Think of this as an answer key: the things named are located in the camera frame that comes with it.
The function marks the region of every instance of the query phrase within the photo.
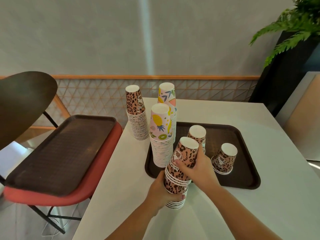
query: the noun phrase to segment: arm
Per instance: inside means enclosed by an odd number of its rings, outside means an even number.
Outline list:
[[[145,201],[105,240],[140,240],[143,238],[150,220],[169,201],[181,201],[183,194],[168,193],[163,185],[165,172],[161,171],[151,184]]]
[[[215,204],[236,240],[274,239],[281,240],[259,221],[232,194],[220,186],[211,160],[199,150],[193,169],[182,161],[175,161],[180,170],[190,177]]]

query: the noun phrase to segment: brown serving tray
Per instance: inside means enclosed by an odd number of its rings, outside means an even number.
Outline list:
[[[173,149],[176,148],[181,137],[187,136],[192,125],[201,125],[206,129],[205,154],[209,158],[218,152],[223,143],[231,143],[238,149],[231,173],[227,175],[216,173],[222,186],[248,190],[254,190],[260,186],[261,179],[248,152],[246,143],[240,131],[231,125],[177,122],[176,140]],[[159,172],[164,169],[154,164],[150,144],[145,163],[146,173],[150,177],[156,178]]]
[[[6,185],[54,196],[74,191],[114,127],[113,117],[73,115],[6,178]]]

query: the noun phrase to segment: chair backrest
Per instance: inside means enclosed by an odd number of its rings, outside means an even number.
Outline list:
[[[44,72],[22,72],[0,80],[0,150],[33,125],[57,89],[54,78]]]

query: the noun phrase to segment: white table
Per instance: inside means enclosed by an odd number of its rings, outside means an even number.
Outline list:
[[[150,121],[155,98],[144,98]],[[177,100],[178,120],[238,128],[261,177],[255,190],[227,188],[283,239],[320,238],[320,179],[263,104]],[[103,240],[145,199],[153,178],[144,164],[149,139],[127,124],[73,240]],[[164,207],[144,239],[233,239],[214,204],[195,185],[180,210]]]

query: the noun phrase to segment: hand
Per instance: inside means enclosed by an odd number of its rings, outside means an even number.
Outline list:
[[[144,203],[154,209],[154,215],[170,201],[182,201],[186,196],[181,193],[169,193],[163,185],[165,172],[161,171],[151,184]]]
[[[175,163],[205,194],[221,187],[212,167],[211,160],[203,153],[202,149],[198,151],[193,169],[188,168],[183,161],[175,160]]]

